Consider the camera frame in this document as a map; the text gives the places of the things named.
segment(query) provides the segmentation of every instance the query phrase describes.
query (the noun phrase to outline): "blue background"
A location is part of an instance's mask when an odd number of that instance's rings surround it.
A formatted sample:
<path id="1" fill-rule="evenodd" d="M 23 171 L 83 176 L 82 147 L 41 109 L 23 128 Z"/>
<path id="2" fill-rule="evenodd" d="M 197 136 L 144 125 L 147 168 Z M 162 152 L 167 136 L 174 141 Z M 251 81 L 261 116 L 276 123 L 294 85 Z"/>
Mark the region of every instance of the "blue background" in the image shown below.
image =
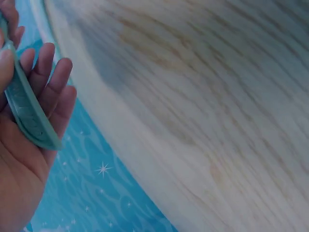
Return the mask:
<path id="1" fill-rule="evenodd" d="M 19 53 L 42 46 L 28 0 L 17 0 L 26 32 Z M 25 232 L 176 232 L 98 131 L 79 101 Z"/>

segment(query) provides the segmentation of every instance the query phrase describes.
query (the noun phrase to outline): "wood grain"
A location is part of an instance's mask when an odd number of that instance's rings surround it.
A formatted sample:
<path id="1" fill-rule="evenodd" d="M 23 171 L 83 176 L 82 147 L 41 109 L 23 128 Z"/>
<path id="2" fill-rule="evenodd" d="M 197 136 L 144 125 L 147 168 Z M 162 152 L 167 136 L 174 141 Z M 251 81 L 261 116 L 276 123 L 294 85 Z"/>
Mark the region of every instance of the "wood grain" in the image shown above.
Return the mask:
<path id="1" fill-rule="evenodd" d="M 309 2 L 46 0 L 79 98 L 179 231 L 309 231 Z"/>

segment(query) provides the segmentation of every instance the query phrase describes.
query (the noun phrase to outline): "blue patterned fabric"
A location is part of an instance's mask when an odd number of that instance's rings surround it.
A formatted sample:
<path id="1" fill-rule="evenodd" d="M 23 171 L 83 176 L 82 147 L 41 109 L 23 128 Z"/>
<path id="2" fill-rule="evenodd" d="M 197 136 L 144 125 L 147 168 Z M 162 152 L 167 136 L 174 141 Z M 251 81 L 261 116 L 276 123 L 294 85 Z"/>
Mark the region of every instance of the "blue patterned fabric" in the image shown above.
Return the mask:
<path id="1" fill-rule="evenodd" d="M 42 46 L 28 0 L 17 0 L 26 33 L 19 53 Z M 79 101 L 43 199 L 25 232 L 176 232 L 100 134 Z"/>

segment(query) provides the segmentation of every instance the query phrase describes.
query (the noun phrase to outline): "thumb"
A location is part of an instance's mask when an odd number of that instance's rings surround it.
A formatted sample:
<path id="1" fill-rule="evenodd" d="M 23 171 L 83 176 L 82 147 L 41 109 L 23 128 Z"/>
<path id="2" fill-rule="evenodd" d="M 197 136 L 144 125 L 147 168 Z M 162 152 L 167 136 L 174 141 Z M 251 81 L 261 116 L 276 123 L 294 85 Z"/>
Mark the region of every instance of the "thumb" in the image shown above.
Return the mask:
<path id="1" fill-rule="evenodd" d="M 10 50 L 0 52 L 0 94 L 11 82 L 14 74 L 14 58 Z"/>

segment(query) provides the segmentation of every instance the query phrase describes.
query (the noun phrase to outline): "finger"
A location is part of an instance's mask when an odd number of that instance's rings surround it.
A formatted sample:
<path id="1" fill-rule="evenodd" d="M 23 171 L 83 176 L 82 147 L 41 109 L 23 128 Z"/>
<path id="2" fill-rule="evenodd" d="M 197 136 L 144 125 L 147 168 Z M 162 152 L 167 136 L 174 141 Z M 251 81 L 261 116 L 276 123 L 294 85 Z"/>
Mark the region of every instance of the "finger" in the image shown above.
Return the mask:
<path id="1" fill-rule="evenodd" d="M 55 46 L 46 43 L 39 52 L 37 63 L 30 74 L 29 83 L 36 96 L 39 96 L 46 86 L 53 67 Z"/>
<path id="2" fill-rule="evenodd" d="M 76 89 L 73 86 L 66 86 L 62 91 L 59 102 L 52 113 L 49 121 L 52 124 L 58 137 L 62 139 L 64 132 L 70 121 L 76 101 Z M 44 150 L 43 155 L 46 163 L 51 167 L 54 163 L 56 151 Z"/>
<path id="3" fill-rule="evenodd" d="M 10 50 L 3 50 L 0 53 L 0 93 L 2 94 L 14 73 L 14 58 Z"/>
<path id="4" fill-rule="evenodd" d="M 8 21 L 9 36 L 14 37 L 18 26 L 19 14 L 15 5 L 10 0 L 5 0 L 1 5 L 1 12 Z"/>
<path id="5" fill-rule="evenodd" d="M 39 96 L 39 103 L 47 117 L 50 117 L 54 111 L 61 92 L 67 85 L 71 71 L 71 60 L 67 58 L 61 59 L 55 67 L 52 79 Z"/>
<path id="6" fill-rule="evenodd" d="M 29 48 L 20 57 L 20 65 L 24 70 L 25 75 L 28 77 L 31 73 L 33 62 L 35 57 L 35 50 L 33 48 Z"/>
<path id="7" fill-rule="evenodd" d="M 2 30 L 0 30 L 0 47 L 3 47 L 3 44 L 4 44 L 4 36 Z M 5 105 L 6 105 L 6 97 L 3 93 L 0 93 L 0 112 L 3 110 Z"/>
<path id="8" fill-rule="evenodd" d="M 18 27 L 15 31 L 14 36 L 11 38 L 16 49 L 18 48 L 24 33 L 25 33 L 25 27 L 24 26 Z"/>

